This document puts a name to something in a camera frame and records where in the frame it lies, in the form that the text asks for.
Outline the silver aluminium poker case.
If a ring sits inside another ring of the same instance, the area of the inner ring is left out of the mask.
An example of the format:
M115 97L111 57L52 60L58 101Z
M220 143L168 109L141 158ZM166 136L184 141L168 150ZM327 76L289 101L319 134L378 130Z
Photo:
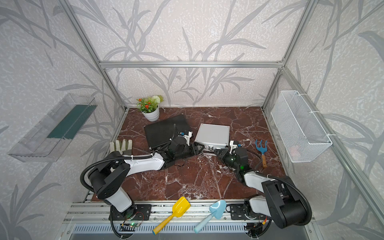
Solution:
M230 127L223 125L201 124L195 142L204 145L204 154L213 155L216 149L229 145Z

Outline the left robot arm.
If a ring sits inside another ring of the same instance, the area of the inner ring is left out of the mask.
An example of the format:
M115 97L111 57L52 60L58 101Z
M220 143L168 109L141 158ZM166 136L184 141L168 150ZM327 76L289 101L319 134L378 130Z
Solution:
M133 156L124 151L114 151L103 160L86 167L80 176L81 184L94 192L119 213L133 209L134 202L123 190L126 177L171 167L175 161L187 159L203 152L204 145L189 143L185 137L177 136L149 155Z

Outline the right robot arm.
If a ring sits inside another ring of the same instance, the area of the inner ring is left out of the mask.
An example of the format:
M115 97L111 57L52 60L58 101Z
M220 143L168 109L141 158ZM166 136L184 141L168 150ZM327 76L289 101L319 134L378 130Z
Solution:
M263 194L245 199L246 217L270 217L281 229L291 225L305 226L311 221L310 203L289 177L278 178L252 170L248 151L242 147L216 149L214 154L225 166L234 170L240 183Z

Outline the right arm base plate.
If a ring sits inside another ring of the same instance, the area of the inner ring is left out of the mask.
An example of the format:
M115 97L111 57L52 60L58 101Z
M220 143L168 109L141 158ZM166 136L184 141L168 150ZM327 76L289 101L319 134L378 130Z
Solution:
M234 221L256 220L263 222L268 218L266 215L251 212L245 204L229 204L227 205L226 211L230 213L231 220Z

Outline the black poker case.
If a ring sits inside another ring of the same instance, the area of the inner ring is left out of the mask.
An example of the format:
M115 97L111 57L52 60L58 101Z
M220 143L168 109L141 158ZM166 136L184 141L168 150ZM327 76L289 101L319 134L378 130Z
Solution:
M185 135L191 131L184 115L178 115L144 127L150 150L155 150L166 144L174 136Z

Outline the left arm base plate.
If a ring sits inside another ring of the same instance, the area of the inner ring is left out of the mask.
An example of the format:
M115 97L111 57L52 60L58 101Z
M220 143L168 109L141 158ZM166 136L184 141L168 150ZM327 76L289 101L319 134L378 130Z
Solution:
M115 207L111 206L110 221L148 221L150 218L152 205L150 204L133 204L127 210L120 213Z

